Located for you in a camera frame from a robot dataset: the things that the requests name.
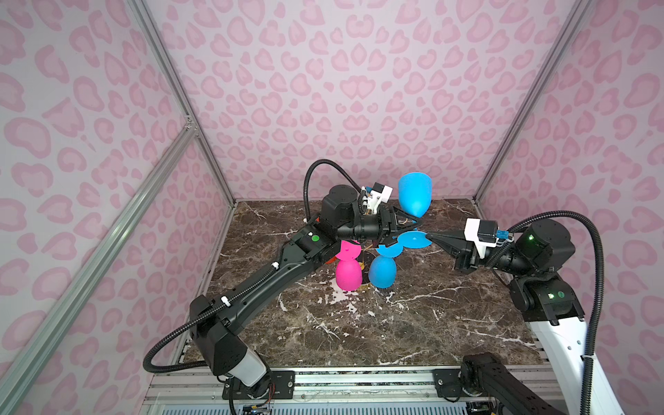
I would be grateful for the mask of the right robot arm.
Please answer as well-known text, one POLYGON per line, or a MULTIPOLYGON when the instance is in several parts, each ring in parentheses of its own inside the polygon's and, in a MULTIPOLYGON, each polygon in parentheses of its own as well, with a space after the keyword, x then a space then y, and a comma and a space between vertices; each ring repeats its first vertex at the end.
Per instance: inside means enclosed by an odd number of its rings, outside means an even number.
POLYGON ((469 219, 463 231, 429 233, 426 238, 453 257, 460 273, 485 268, 511 275, 507 284, 511 301, 541 343, 568 413, 624 411, 596 356, 605 256, 600 233, 589 218, 556 210, 531 216, 506 231, 494 221, 469 219), (576 252, 561 218, 579 222, 591 236, 595 288, 590 311, 584 311, 574 289, 560 276, 576 252))

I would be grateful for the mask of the blue wine glass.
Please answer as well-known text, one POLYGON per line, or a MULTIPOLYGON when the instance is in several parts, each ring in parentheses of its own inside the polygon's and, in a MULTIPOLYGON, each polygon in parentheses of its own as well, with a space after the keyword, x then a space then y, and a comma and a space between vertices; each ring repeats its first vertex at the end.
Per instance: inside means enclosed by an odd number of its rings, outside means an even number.
POLYGON ((397 274, 395 259, 404 251, 403 245, 395 243, 389 247, 380 245, 377 248, 378 256, 372 261, 368 277, 373 286, 379 289, 391 287, 397 274))
POLYGON ((421 172, 409 173, 399 180, 399 206, 419 223, 415 231, 398 233, 396 243, 403 245, 404 249, 422 249, 432 245, 426 233, 419 229, 432 203, 432 187, 432 178, 421 172))

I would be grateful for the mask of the blue wine glass front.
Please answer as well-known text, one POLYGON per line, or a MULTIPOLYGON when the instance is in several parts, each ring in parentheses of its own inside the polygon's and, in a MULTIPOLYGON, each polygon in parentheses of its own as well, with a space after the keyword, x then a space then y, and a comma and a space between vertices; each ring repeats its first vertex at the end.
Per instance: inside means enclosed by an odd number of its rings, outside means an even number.
POLYGON ((379 289, 391 287, 397 274, 395 259, 404 251, 403 245, 395 243, 389 247, 380 245, 377 248, 378 256, 372 261, 368 277, 373 286, 379 289))

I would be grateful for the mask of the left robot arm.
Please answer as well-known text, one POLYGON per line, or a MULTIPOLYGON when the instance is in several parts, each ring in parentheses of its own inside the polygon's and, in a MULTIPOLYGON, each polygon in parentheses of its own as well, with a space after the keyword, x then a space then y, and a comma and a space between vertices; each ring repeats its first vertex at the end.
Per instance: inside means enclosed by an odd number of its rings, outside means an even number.
POLYGON ((213 375, 232 375, 247 387, 265 381, 266 363, 239 337, 249 321, 283 290, 332 259, 339 287, 355 290, 362 283, 357 260, 362 242, 394 244, 399 235, 416 228, 432 201, 432 185, 419 185, 413 178, 401 181, 397 207, 385 204, 383 191, 380 184, 368 192, 349 185, 333 187, 318 216, 280 247, 273 262, 223 296, 200 296, 192 302, 191 337, 213 375))

